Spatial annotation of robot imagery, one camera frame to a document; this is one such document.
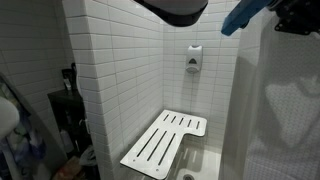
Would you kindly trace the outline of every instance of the tiled wall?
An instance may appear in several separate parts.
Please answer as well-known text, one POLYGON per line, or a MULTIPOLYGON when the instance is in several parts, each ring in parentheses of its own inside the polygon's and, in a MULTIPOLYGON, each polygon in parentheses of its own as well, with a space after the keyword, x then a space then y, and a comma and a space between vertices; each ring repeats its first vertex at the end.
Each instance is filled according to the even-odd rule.
POLYGON ((49 179, 65 161, 47 94, 63 88, 61 69, 73 60, 58 24, 65 18, 57 21, 56 14, 51 0, 0 1, 0 72, 26 102, 48 146, 36 179, 49 179))
POLYGON ((221 151, 240 32, 221 34, 237 1, 210 0, 199 21, 185 28, 164 26, 164 107, 208 119, 206 137, 189 137, 221 151), (186 50, 203 46, 199 73, 185 71, 186 50))
POLYGON ((133 1, 66 0, 102 179, 126 179, 120 158, 163 109, 163 25, 133 1))

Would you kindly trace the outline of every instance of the shower seat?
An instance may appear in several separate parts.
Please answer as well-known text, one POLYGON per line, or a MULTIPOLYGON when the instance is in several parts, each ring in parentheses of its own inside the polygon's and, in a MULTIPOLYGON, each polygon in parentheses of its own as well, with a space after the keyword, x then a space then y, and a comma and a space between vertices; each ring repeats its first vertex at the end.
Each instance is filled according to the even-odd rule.
POLYGON ((164 110, 120 161, 154 179, 165 179, 185 134, 204 136, 207 120, 164 110))

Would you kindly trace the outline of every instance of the white shower curtain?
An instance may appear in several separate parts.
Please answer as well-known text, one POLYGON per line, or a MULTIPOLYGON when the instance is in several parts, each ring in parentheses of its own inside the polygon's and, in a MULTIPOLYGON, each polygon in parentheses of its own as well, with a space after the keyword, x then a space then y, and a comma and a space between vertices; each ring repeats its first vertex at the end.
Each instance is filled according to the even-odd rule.
POLYGON ((242 32, 220 180, 320 179, 320 40, 271 17, 242 32))

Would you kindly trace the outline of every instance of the soap dispenser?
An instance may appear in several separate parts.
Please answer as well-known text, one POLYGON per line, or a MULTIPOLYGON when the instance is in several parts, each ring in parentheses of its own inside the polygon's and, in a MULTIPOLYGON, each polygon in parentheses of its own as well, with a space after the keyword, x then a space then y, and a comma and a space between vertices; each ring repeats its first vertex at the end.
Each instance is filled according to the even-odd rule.
POLYGON ((202 46, 193 45, 188 48, 186 59, 187 72, 194 74, 201 70, 202 46))

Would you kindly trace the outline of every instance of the blue object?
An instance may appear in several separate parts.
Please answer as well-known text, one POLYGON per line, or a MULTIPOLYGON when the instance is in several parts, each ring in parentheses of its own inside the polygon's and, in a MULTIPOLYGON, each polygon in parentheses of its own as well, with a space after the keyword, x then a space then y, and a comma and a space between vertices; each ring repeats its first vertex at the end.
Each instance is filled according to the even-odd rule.
POLYGON ((241 0, 226 17, 222 34, 230 36, 238 28, 245 26, 249 20, 274 0, 241 0))

